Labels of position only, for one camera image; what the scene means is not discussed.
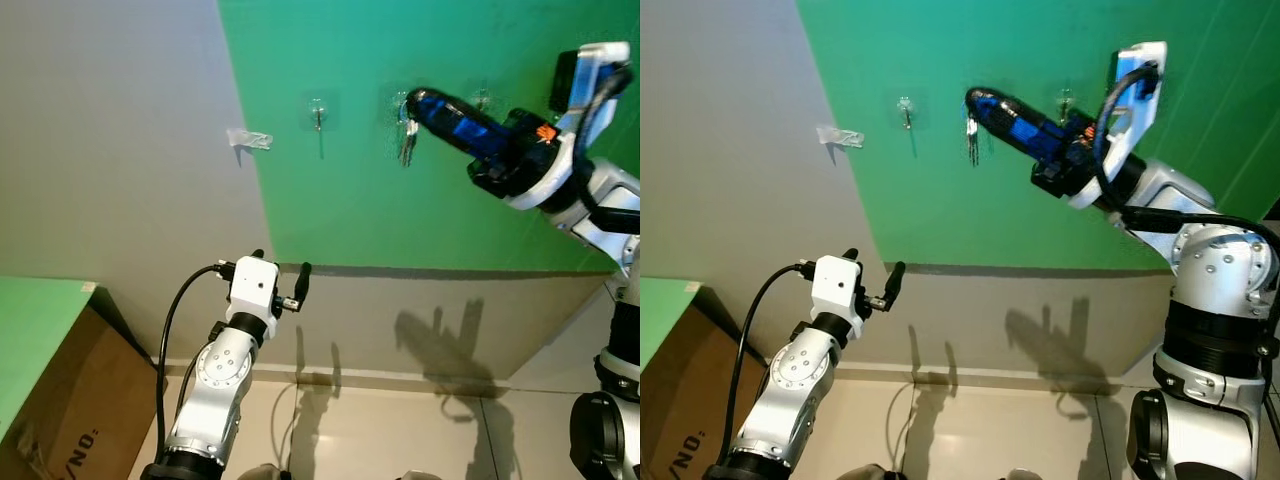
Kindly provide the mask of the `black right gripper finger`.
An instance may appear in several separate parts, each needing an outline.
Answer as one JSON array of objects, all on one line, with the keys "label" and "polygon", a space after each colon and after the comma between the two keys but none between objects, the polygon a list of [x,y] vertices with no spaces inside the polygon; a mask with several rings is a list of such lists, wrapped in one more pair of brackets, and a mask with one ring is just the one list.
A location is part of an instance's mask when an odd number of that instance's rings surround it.
[{"label": "black right gripper finger", "polygon": [[988,131],[1009,129],[1015,120],[1028,122],[1036,128],[1061,125],[1016,96],[991,87],[970,87],[965,92],[965,106]]},{"label": "black right gripper finger", "polygon": [[497,161],[509,150],[515,129],[488,116],[435,111],[425,116],[428,131],[449,146],[483,161]]},{"label": "black right gripper finger", "polygon": [[1066,131],[1041,114],[988,111],[986,128],[996,138],[1039,163],[1056,161],[1071,140]]},{"label": "black right gripper finger", "polygon": [[430,131],[509,129],[470,102],[435,88],[416,88],[408,92],[408,119]]}]

